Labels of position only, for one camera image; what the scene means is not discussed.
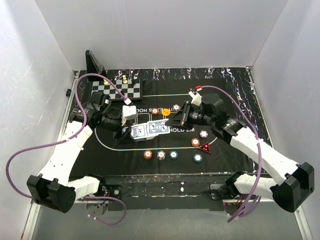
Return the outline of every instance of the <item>red triangle marker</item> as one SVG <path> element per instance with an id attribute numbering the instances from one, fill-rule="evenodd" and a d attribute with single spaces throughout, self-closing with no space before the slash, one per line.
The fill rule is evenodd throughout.
<path id="1" fill-rule="evenodd" d="M 211 151 L 210 151 L 210 147 L 209 147 L 209 143 L 206 142 L 205 144 L 203 144 L 202 146 L 198 147 L 198 149 L 208 153 L 208 154 L 211 154 Z"/>

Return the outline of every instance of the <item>chessboard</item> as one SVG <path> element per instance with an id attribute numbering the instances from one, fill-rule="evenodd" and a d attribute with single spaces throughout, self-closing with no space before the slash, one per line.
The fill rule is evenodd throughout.
<path id="1" fill-rule="evenodd" d="M 135 85 L 131 84 L 131 80 L 128 83 L 123 83 L 122 79 L 115 81 L 115 86 L 134 103 L 142 101 L 142 83 L 139 79 L 135 80 Z M 92 82 L 92 92 L 100 92 L 109 95 L 113 103 L 123 102 L 121 96 L 116 92 L 113 86 L 110 84 L 105 85 L 104 81 Z"/>

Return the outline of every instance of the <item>blue poker chip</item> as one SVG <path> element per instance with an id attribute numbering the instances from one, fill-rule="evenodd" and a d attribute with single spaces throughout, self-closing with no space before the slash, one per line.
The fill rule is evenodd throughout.
<path id="1" fill-rule="evenodd" d="M 194 156 L 193 156 L 193 161 L 195 162 L 195 163 L 201 163 L 201 161 L 202 161 L 202 156 L 200 155 L 200 154 L 195 154 Z"/>
<path id="2" fill-rule="evenodd" d="M 176 151 L 171 151 L 170 152 L 170 158 L 171 159 L 176 159 L 178 157 L 178 153 Z"/>

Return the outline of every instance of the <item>playing card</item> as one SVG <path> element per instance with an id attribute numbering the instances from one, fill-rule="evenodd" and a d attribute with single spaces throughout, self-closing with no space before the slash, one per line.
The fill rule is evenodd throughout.
<path id="1" fill-rule="evenodd" d="M 148 121 L 148 135 L 159 135 L 159 134 L 168 134 L 170 133 L 170 129 L 165 125 L 168 119 L 161 119 L 156 121 Z"/>
<path id="2" fill-rule="evenodd" d="M 147 135 L 145 123 L 134 125 L 131 127 L 131 136 L 133 138 L 141 138 Z"/>

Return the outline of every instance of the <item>gray floor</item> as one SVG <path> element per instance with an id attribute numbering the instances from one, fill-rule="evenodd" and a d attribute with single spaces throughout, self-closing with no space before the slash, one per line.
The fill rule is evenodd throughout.
<path id="1" fill-rule="evenodd" d="M 123 212 L 107 211 L 103 218 L 116 221 Z M 89 218 L 86 205 L 75 203 L 66 213 L 41 207 L 33 240 L 301 240 L 293 213 L 274 202 L 262 202 L 249 216 L 227 223 L 224 212 L 205 209 L 129 210 L 116 226 Z"/>

